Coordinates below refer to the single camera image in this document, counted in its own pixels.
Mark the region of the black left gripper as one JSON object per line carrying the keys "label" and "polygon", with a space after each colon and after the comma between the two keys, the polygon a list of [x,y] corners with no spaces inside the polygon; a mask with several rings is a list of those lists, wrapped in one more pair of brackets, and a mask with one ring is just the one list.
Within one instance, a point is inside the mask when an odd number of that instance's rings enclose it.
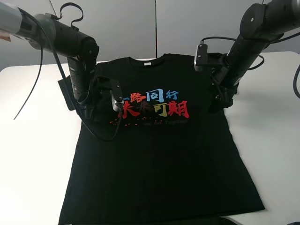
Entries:
{"label": "black left gripper", "polygon": [[78,99],[78,106],[86,120],[94,119],[97,104],[103,98],[103,91],[111,89],[111,79],[108,77],[96,76],[88,82],[88,89]]}

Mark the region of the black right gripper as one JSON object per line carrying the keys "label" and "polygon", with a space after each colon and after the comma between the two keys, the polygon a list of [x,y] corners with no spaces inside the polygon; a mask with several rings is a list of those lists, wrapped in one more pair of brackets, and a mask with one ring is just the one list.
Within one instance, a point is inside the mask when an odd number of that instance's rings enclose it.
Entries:
{"label": "black right gripper", "polygon": [[230,67],[225,63],[225,54],[208,53],[208,72],[212,80],[212,101],[209,112],[217,113],[224,108],[233,105],[233,96],[237,93],[237,87],[226,83],[230,74]]}

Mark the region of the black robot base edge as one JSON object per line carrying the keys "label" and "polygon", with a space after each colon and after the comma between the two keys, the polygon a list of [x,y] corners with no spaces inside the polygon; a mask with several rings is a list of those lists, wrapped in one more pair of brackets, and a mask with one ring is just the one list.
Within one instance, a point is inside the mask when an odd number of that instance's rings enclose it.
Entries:
{"label": "black robot base edge", "polygon": [[226,220],[228,225],[243,225],[242,223],[234,220],[233,218],[230,217],[220,217],[222,218],[224,221]]}

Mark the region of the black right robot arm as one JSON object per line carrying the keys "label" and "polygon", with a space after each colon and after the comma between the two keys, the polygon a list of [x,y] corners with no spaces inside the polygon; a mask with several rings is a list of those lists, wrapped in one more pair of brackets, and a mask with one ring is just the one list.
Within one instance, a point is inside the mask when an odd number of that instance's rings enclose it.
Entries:
{"label": "black right robot arm", "polygon": [[208,55],[214,90],[210,112],[216,113],[231,107],[241,78],[260,53],[284,33],[299,26],[298,0],[273,0],[268,4],[253,4],[244,14],[240,34],[228,54]]}

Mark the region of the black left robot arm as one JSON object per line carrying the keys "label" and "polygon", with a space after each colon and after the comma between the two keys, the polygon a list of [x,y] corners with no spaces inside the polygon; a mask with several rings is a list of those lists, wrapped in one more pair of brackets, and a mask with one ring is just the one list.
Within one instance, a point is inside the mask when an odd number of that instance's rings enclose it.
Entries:
{"label": "black left robot arm", "polygon": [[111,80],[101,77],[98,70],[99,46],[73,24],[61,23],[61,18],[49,13],[32,16],[19,7],[0,4],[0,30],[52,53],[63,77],[59,86],[69,110],[99,121],[103,91],[112,87]]}

